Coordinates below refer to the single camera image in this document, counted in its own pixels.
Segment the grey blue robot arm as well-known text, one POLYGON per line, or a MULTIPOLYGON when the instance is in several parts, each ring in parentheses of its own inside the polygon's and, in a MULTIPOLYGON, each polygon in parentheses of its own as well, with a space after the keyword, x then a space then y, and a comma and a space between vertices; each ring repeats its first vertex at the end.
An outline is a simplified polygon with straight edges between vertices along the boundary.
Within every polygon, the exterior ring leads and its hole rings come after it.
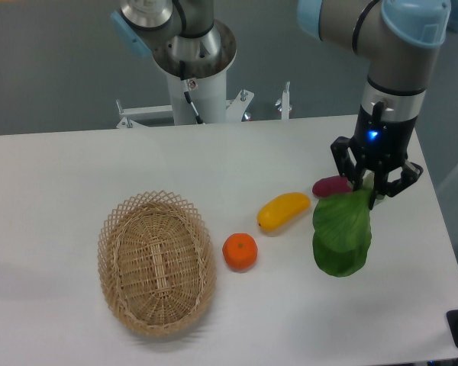
MULTIPOLYGON (((421 176, 408 144, 442 46, 448 1, 300 1, 300 28, 369 60, 354 134, 331 146, 354 189, 374 174, 369 199, 394 197, 421 176)), ((165 73, 176 124, 230 119, 226 72, 237 45, 211 1, 122 1, 111 21, 124 44, 165 73)))

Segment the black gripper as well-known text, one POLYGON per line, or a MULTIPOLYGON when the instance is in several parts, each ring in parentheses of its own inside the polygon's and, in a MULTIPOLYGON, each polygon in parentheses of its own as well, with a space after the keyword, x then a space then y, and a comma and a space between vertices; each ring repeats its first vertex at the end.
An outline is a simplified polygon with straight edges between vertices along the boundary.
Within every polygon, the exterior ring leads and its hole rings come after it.
POLYGON ((353 137, 339 136, 331 144, 338 173, 351 183, 354 191, 363 186, 364 170, 374 172, 370 210, 377 200, 400 194, 423 174, 420 165, 406 160, 417 118, 402 122, 385 121, 384 114, 380 114, 381 120, 373 120, 372 115, 361 107, 353 137), (388 181, 389 173, 400 167, 400 177, 388 181))

